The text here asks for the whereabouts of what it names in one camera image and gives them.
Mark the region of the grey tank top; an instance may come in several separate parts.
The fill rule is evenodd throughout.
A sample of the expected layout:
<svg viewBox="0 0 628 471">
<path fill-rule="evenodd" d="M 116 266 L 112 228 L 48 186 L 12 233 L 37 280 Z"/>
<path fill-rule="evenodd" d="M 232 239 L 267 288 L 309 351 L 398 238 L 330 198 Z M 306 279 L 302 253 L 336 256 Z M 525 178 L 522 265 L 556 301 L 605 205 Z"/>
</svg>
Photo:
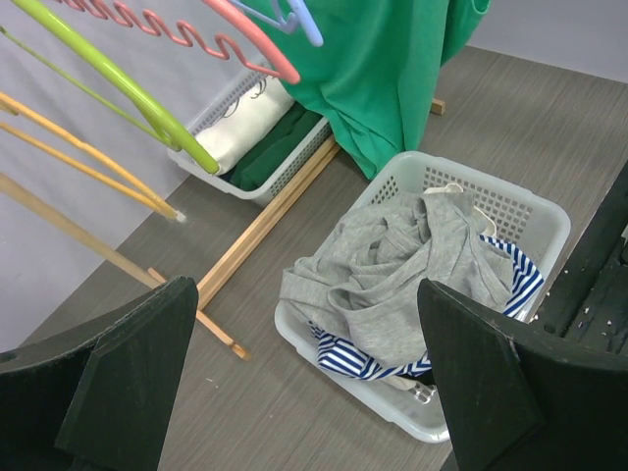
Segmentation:
<svg viewBox="0 0 628 471">
<path fill-rule="evenodd" d="M 284 271 L 280 299 L 384 367 L 415 362 L 427 349 L 417 303 L 423 280 L 505 308 L 512 262 L 481 231 L 467 192 L 400 193 L 346 213 L 319 254 Z"/>
</svg>

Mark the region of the lime green hanger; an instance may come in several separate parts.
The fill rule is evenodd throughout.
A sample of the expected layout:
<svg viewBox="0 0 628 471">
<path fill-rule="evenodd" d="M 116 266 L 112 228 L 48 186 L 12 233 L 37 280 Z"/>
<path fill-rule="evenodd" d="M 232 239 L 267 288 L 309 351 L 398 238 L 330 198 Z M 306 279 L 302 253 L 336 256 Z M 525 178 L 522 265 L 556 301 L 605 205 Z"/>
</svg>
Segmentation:
<svg viewBox="0 0 628 471">
<path fill-rule="evenodd" d="M 9 38 L 27 54 L 44 64 L 59 76 L 123 117 L 135 127 L 149 134 L 169 149 L 175 152 L 186 152 L 198 166 L 211 175 L 218 173 L 219 166 L 217 162 L 196 138 L 166 108 L 98 48 L 84 39 L 60 17 L 44 6 L 42 2 L 16 1 L 14 5 L 71 49 L 88 66 L 125 96 L 144 118 L 145 122 L 141 123 L 129 113 L 72 77 L 69 73 L 17 40 L 12 34 L 2 28 L 1 33 L 4 34 L 5 37 Z"/>
</svg>

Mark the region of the blue plastic hanger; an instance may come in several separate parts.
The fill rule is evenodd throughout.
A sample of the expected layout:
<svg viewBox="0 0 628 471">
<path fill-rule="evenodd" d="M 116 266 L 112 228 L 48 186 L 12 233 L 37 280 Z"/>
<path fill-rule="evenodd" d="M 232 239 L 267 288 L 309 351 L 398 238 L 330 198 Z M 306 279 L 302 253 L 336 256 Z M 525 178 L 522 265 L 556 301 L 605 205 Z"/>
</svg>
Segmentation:
<svg viewBox="0 0 628 471">
<path fill-rule="evenodd" d="M 268 26 L 285 34 L 301 29 L 314 47 L 324 45 L 324 37 L 313 19 L 306 3 L 301 0 L 266 1 L 267 7 L 256 7 L 251 2 L 231 1 L 231 4 Z"/>
</svg>

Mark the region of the green tank top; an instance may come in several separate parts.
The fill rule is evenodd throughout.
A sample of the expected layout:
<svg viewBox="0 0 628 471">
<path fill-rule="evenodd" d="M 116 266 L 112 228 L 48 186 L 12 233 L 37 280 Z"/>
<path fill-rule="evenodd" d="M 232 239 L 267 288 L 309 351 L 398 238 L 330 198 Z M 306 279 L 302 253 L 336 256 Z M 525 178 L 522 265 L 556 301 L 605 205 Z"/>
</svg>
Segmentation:
<svg viewBox="0 0 628 471">
<path fill-rule="evenodd" d="M 256 24 L 300 74 L 287 92 L 322 115 L 367 179 L 423 138 L 441 67 L 489 12 L 489 0 L 327 0 L 308 10 L 324 39 Z"/>
</svg>

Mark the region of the pink hanger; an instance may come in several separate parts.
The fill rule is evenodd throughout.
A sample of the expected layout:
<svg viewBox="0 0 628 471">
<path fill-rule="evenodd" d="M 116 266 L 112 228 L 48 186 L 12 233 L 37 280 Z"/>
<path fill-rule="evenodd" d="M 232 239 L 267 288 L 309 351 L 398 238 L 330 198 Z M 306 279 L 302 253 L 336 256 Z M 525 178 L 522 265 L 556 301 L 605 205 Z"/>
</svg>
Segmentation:
<svg viewBox="0 0 628 471">
<path fill-rule="evenodd" d="M 214 30 L 186 19 L 168 21 L 156 11 L 134 7 L 129 1 L 76 0 L 64 4 L 99 20 L 167 38 L 184 48 L 196 47 L 215 59 L 238 61 L 250 71 L 286 83 L 296 84 L 301 79 L 297 68 L 268 35 L 227 1 L 204 3 L 225 24 L 223 29 Z"/>
</svg>

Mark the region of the blue white striped tank top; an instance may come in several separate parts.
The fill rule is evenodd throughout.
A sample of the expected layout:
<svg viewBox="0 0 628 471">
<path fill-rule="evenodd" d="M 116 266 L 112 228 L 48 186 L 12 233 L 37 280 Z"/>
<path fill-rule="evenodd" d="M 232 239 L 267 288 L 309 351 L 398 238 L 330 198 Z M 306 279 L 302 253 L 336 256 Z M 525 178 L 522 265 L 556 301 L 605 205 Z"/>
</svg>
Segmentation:
<svg viewBox="0 0 628 471">
<path fill-rule="evenodd" d="M 524 306 L 532 300 L 545 282 L 541 271 L 515 244 L 487 235 L 480 235 L 480 240 L 510 257 L 513 269 L 511 296 L 502 314 L 508 318 L 521 320 Z M 327 373 L 372 382 L 393 377 L 419 380 L 432 370 L 428 351 L 425 351 L 416 362 L 385 368 L 349 340 L 333 336 L 314 324 L 310 324 L 310 331 L 312 337 L 318 341 L 315 364 Z"/>
</svg>

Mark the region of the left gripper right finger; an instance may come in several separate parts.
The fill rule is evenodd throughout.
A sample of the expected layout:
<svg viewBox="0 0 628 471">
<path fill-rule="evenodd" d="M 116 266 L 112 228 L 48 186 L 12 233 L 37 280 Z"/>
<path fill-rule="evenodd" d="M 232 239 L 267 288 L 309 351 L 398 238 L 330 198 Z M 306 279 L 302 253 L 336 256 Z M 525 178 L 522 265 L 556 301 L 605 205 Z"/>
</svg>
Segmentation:
<svg viewBox="0 0 628 471">
<path fill-rule="evenodd" d="M 624 470 L 627 358 L 424 280 L 421 327 L 460 470 Z"/>
</svg>

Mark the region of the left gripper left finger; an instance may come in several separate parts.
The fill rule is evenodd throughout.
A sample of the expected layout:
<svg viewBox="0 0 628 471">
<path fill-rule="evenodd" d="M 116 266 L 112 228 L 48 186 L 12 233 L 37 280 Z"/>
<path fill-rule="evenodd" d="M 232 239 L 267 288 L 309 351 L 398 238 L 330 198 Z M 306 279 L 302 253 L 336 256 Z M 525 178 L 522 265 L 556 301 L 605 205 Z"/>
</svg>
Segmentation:
<svg viewBox="0 0 628 471">
<path fill-rule="evenodd" d="M 157 469 L 197 300 L 194 281 L 176 277 L 2 352 L 2 469 Z"/>
</svg>

